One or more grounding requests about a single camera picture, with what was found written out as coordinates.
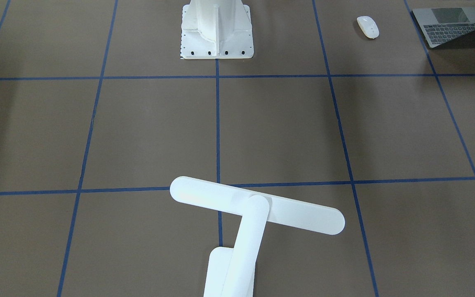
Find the grey laptop computer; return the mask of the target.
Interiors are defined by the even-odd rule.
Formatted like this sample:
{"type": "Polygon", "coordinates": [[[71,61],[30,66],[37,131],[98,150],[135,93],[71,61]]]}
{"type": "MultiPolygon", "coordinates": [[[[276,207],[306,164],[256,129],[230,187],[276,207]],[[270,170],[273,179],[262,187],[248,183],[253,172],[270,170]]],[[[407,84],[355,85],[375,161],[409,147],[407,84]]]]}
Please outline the grey laptop computer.
{"type": "Polygon", "coordinates": [[[411,15],[429,49],[475,48],[475,7],[415,8],[411,15]]]}

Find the white desk lamp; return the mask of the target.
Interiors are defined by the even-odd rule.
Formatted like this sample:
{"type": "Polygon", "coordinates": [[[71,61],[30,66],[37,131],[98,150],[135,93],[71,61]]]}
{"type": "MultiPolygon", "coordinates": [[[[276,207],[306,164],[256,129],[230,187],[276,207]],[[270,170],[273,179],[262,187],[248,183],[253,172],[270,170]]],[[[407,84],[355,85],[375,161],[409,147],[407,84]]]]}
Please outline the white desk lamp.
{"type": "Polygon", "coordinates": [[[268,222],[332,236],[346,224],[343,214],[333,207],[194,177],[175,178],[169,190],[179,203],[241,216],[234,246],[210,252],[205,297],[253,296],[256,260],[268,222]]]}

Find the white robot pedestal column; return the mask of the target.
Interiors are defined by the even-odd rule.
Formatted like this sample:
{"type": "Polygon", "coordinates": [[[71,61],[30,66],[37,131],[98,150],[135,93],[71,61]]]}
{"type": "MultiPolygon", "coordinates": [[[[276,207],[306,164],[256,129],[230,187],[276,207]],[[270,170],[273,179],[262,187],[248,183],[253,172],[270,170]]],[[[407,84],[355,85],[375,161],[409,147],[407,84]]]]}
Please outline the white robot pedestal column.
{"type": "Polygon", "coordinates": [[[253,58],[251,11],[241,0],[191,0],[181,17],[180,58],[253,58]]]}

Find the white wireless mouse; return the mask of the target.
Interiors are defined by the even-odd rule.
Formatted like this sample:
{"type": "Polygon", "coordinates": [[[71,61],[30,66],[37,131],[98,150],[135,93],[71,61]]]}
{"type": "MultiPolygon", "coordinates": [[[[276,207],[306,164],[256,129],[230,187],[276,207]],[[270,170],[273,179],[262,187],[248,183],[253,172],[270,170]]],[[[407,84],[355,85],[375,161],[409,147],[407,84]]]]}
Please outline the white wireless mouse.
{"type": "Polygon", "coordinates": [[[369,16],[359,16],[356,18],[357,24],[361,32],[368,39],[376,39],[380,36],[379,28],[376,22],[369,16]]]}

